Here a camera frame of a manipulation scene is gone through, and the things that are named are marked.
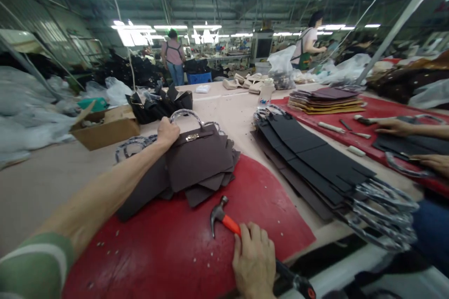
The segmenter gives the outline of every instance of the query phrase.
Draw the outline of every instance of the hammer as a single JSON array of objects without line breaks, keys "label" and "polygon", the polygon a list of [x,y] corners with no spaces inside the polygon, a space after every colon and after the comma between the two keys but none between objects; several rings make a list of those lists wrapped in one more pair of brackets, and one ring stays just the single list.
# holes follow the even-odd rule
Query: hammer
[{"label": "hammer", "polygon": [[[225,211],[223,210],[223,207],[226,205],[226,203],[229,202],[229,199],[226,196],[222,196],[220,203],[216,205],[212,212],[210,213],[210,228],[212,229],[212,237],[215,238],[215,231],[214,231],[214,223],[215,220],[219,220],[224,224],[225,227],[227,227],[230,231],[233,233],[239,235],[239,237],[242,237],[242,233],[240,230],[239,225],[228,215],[226,215]],[[300,277],[296,273],[293,273],[290,271],[288,266],[286,266],[284,263],[282,263],[279,259],[276,258],[276,272],[279,273],[279,275],[284,278],[289,284],[292,285],[293,289],[301,293],[304,298],[306,299],[315,299],[316,294],[315,291],[310,284],[309,280],[305,277]]]}]

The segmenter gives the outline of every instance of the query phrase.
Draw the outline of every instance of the gold turn-lock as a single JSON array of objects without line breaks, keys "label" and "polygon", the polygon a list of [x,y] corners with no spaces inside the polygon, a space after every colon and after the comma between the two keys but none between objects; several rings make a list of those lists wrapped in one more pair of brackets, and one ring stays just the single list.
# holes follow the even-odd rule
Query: gold turn-lock
[{"label": "gold turn-lock", "polygon": [[195,140],[195,139],[198,139],[200,136],[199,136],[199,134],[198,133],[195,133],[195,134],[192,134],[192,135],[188,135],[187,137],[186,137],[186,141],[192,141],[192,140]]},{"label": "gold turn-lock", "polygon": [[140,108],[144,108],[144,105],[141,103],[134,103],[133,101],[131,101],[131,104],[138,105]]}]

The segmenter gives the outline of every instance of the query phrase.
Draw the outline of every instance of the blue bin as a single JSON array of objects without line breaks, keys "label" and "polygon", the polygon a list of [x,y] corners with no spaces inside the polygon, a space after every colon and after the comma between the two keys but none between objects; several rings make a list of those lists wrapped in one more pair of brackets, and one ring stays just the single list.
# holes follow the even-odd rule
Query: blue bin
[{"label": "blue bin", "polygon": [[200,84],[211,82],[212,82],[212,72],[207,72],[204,74],[187,74],[187,83],[189,84]]}]

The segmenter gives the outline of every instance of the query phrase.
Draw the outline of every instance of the jeans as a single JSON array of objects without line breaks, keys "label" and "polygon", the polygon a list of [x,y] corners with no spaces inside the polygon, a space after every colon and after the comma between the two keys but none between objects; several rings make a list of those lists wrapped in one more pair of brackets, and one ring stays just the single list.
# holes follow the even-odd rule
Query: jeans
[{"label": "jeans", "polygon": [[425,197],[419,210],[413,213],[413,229],[418,236],[414,247],[449,277],[449,202],[429,190],[425,191]]},{"label": "jeans", "polygon": [[182,64],[176,65],[167,62],[168,71],[172,75],[173,83],[175,86],[184,85],[184,70]]}]

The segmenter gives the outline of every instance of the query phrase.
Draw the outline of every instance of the work table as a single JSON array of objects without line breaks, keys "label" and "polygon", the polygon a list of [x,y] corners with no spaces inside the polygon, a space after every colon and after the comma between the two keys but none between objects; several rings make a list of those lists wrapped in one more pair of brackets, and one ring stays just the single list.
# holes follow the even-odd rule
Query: work table
[{"label": "work table", "polygon": [[[226,90],[221,82],[210,85],[211,89],[207,94],[195,93],[198,85],[185,85],[179,87],[179,90],[193,91],[194,111],[200,119],[203,122],[218,122],[222,130],[234,140],[237,150],[259,161],[276,176],[316,236],[315,243],[298,252],[292,259],[352,234],[351,229],[338,221],[324,223],[313,209],[293,192],[287,181],[259,149],[250,134],[253,130],[252,118],[257,108],[258,96],[248,93],[247,89]],[[308,84],[299,87],[302,90],[313,91],[320,85]],[[273,93],[273,99],[283,98],[290,92],[291,90],[276,91]],[[158,124],[153,122],[143,125],[141,135],[149,136],[157,133]],[[181,132],[198,127],[196,120],[192,117],[180,117],[177,124]],[[346,146],[307,126],[304,127],[352,159],[375,171],[380,179],[402,189],[415,200],[422,198],[422,190],[415,187],[411,180],[369,158],[360,158],[349,153]],[[3,195],[0,204],[0,216],[3,219],[0,227],[2,237],[0,255],[4,255],[32,234],[45,218],[90,179],[112,167],[115,163],[114,152],[118,145],[119,143],[92,152],[77,141],[53,145],[32,152],[31,158],[24,163],[0,171]]]}]

